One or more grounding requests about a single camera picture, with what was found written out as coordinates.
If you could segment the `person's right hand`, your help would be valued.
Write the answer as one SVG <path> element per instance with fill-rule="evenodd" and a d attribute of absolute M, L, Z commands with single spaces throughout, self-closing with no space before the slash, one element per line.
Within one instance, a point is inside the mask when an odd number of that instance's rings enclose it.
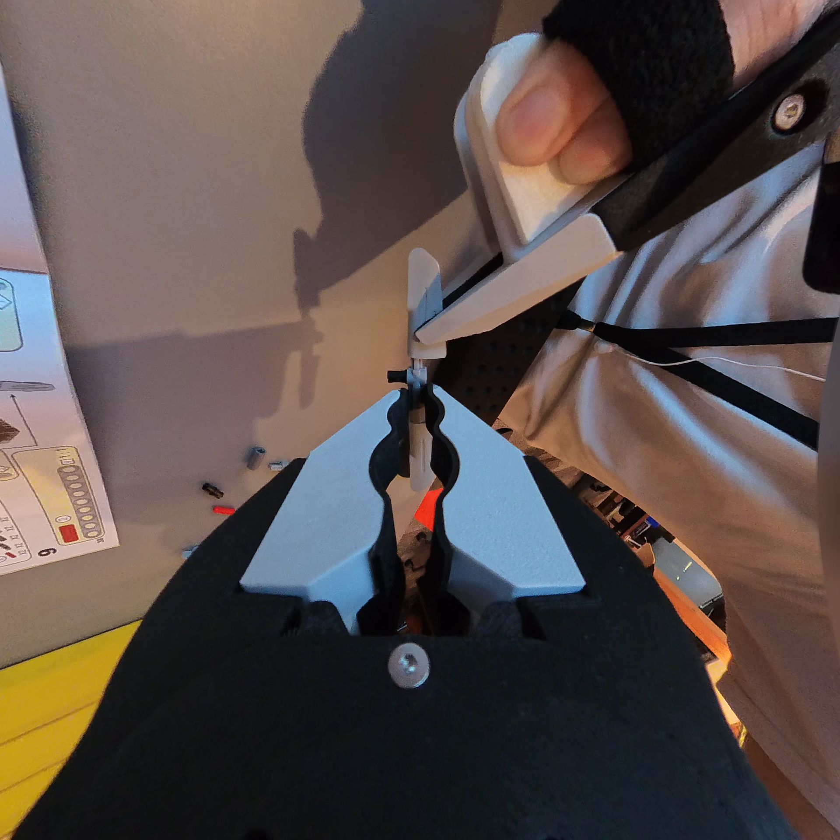
<path fill-rule="evenodd" d="M 510 163 L 568 183 L 645 166 L 784 56 L 838 2 L 559 2 L 501 106 Z"/>

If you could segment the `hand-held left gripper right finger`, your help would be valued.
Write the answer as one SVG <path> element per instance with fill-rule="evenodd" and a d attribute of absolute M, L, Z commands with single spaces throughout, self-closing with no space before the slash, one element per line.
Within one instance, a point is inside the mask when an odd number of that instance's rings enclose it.
<path fill-rule="evenodd" d="M 580 592 L 585 579 L 523 453 L 442 388 L 425 394 L 443 484 L 420 581 L 432 634 L 466 635 L 488 605 Z"/>

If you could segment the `black perforated panel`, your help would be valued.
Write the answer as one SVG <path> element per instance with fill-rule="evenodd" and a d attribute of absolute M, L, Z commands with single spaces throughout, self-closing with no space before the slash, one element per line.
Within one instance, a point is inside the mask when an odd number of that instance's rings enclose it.
<path fill-rule="evenodd" d="M 434 383 L 494 424 L 578 288 L 564 289 L 490 331 L 449 341 Z"/>

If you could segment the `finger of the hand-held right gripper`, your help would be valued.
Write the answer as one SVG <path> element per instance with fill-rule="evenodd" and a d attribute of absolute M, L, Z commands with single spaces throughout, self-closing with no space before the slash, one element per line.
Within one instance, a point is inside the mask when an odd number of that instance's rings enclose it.
<path fill-rule="evenodd" d="M 598 216 L 577 217 L 473 286 L 419 327 L 416 339 L 432 345 L 488 332 L 620 255 Z"/>

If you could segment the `white instruction booklet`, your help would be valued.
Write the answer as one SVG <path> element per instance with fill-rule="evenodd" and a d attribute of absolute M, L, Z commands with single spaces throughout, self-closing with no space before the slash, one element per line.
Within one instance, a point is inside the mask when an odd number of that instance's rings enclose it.
<path fill-rule="evenodd" d="M 118 545 L 1 77 L 1 574 Z"/>

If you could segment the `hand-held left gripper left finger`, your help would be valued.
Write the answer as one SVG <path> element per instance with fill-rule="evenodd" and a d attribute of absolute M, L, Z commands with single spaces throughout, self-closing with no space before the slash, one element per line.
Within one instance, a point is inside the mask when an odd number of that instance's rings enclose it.
<path fill-rule="evenodd" d="M 353 634 L 391 633 L 404 579 L 387 489 L 408 390 L 389 392 L 312 450 L 240 579 L 248 593 L 329 602 Z"/>

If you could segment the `grey toy rod assembly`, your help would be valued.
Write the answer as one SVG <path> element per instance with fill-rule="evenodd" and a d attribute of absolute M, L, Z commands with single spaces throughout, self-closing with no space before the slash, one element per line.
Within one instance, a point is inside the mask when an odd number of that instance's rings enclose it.
<path fill-rule="evenodd" d="M 410 393 L 407 433 L 407 476 L 413 490 L 426 490 L 434 481 L 431 466 L 433 438 L 427 430 L 422 391 L 428 382 L 429 365 L 446 356 L 446 342 L 424 343 L 415 332 L 444 308 L 439 265 L 425 249 L 415 248 L 408 257 L 407 353 L 411 363 L 404 371 L 388 371 L 391 383 L 404 382 Z"/>

